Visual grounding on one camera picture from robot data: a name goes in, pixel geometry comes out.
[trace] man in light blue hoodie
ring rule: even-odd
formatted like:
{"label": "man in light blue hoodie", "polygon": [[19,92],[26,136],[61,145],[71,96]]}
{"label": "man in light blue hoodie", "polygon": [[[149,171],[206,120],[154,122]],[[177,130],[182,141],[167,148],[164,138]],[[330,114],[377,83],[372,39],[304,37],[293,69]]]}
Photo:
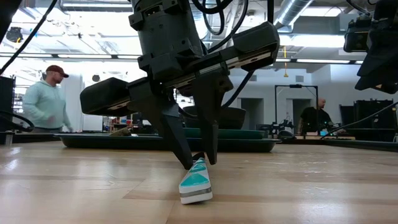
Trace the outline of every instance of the man in light blue hoodie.
{"label": "man in light blue hoodie", "polygon": [[45,80],[26,90],[22,105],[27,119],[35,125],[34,133],[59,133],[64,125],[72,132],[65,97],[57,87],[68,77],[61,67],[51,65],[46,69]]}

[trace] man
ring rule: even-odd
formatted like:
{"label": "man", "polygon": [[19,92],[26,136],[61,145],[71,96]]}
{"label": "man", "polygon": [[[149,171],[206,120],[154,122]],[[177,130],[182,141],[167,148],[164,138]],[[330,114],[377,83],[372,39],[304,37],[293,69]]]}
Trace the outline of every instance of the man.
{"label": "man", "polygon": [[324,124],[331,122],[330,116],[323,109],[325,107],[326,100],[323,98],[318,99],[318,109],[315,107],[305,108],[303,113],[301,114],[300,121],[298,122],[298,131],[297,134],[304,134],[307,132],[317,132],[318,125],[320,128]]}
{"label": "man", "polygon": [[34,133],[59,133],[63,125],[72,132],[65,98],[57,87],[69,75],[57,65],[49,66],[45,72],[45,80],[26,90],[22,103],[24,113],[35,125]]}

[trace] black robotic gripper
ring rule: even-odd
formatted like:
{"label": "black robotic gripper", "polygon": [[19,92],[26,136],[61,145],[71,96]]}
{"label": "black robotic gripper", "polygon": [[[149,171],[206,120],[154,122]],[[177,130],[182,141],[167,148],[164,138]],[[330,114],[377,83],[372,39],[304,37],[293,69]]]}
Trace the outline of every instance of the black robotic gripper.
{"label": "black robotic gripper", "polygon": [[218,117],[224,93],[233,89],[229,70],[253,71],[275,62],[279,49],[276,28],[265,22],[233,36],[232,47],[203,52],[188,0],[132,1],[129,22],[138,32],[147,76],[131,83],[110,78],[84,89],[86,114],[124,116],[140,111],[185,169],[193,165],[173,89],[192,96],[201,121],[202,145],[210,164],[217,162]]}

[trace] doorway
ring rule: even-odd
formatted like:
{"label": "doorway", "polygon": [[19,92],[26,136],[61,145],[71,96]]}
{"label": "doorway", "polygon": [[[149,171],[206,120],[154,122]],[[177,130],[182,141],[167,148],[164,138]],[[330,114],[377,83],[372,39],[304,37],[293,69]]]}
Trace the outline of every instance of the doorway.
{"label": "doorway", "polygon": [[246,110],[243,130],[255,130],[257,124],[264,122],[264,100],[259,98],[241,98],[241,108]]}
{"label": "doorway", "polygon": [[301,114],[304,109],[308,107],[311,107],[311,100],[293,99],[294,134],[297,134],[297,131],[299,130],[297,127],[299,126]]}

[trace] wooden tabletop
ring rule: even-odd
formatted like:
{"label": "wooden tabletop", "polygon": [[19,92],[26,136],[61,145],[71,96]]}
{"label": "wooden tabletop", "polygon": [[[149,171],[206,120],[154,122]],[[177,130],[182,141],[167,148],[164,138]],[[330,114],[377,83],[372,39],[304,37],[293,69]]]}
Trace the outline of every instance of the wooden tabletop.
{"label": "wooden tabletop", "polygon": [[182,205],[171,152],[0,147],[0,223],[398,223],[393,152],[277,145],[219,153],[214,197]]}

